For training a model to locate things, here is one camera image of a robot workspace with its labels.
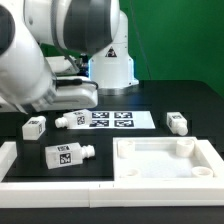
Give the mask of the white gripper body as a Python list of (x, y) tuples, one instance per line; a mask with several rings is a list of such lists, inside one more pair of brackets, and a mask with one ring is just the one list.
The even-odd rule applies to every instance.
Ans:
[(88, 78), (56, 80), (56, 89), (33, 104), (36, 111), (93, 108), (98, 104), (98, 84)]

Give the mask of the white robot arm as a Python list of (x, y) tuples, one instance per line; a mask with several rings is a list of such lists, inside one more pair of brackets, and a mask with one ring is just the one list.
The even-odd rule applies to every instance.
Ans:
[(0, 0), (0, 113), (92, 108), (138, 84), (119, 0)]

